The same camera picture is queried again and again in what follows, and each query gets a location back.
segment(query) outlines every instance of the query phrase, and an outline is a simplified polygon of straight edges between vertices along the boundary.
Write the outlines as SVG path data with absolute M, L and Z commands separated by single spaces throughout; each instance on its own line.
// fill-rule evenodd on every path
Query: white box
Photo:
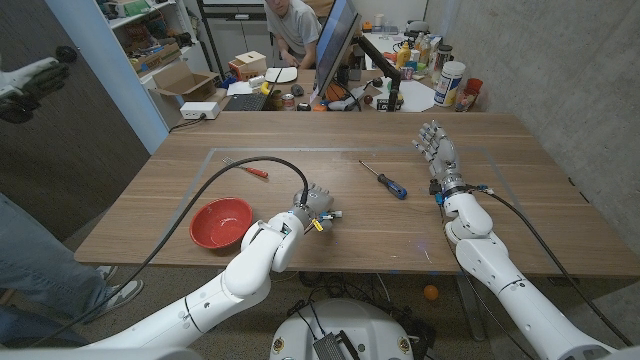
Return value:
M 200 119 L 202 114 L 205 114 L 205 119 L 215 119 L 220 113 L 220 106 L 217 102 L 186 102 L 180 112 L 186 120 Z

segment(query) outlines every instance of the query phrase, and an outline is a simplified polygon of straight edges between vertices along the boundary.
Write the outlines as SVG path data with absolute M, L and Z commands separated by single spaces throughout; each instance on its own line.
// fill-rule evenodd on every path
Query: computer monitor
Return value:
M 351 0 L 335 0 L 316 47 L 316 80 L 319 96 L 324 96 L 329 88 L 359 24 L 360 14 Z

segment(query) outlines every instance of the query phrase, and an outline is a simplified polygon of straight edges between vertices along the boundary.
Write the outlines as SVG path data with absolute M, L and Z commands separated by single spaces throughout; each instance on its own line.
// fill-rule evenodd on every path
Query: red bowl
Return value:
M 251 226 L 253 210 L 238 198 L 214 200 L 191 219 L 189 233 L 196 244 L 207 249 L 227 247 L 240 240 Z

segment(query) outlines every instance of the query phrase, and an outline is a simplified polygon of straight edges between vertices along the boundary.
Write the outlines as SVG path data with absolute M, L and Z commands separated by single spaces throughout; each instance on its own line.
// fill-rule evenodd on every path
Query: red handle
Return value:
M 258 175 L 260 177 L 263 177 L 265 179 L 269 177 L 269 173 L 266 172 L 266 171 L 262 171 L 262 170 L 258 170 L 258 169 L 254 169 L 254 168 L 247 168 L 247 171 L 252 173 L 252 174 Z

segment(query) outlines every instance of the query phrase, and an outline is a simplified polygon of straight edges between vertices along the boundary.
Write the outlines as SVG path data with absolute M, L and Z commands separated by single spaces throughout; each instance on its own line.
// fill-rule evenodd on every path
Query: blue screwdriver handle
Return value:
M 387 190 L 389 190 L 389 192 L 398 199 L 404 200 L 407 197 L 407 190 L 400 186 L 400 184 L 398 184 L 397 182 L 384 176 L 384 174 L 378 175 L 378 181 L 383 183 L 387 187 Z

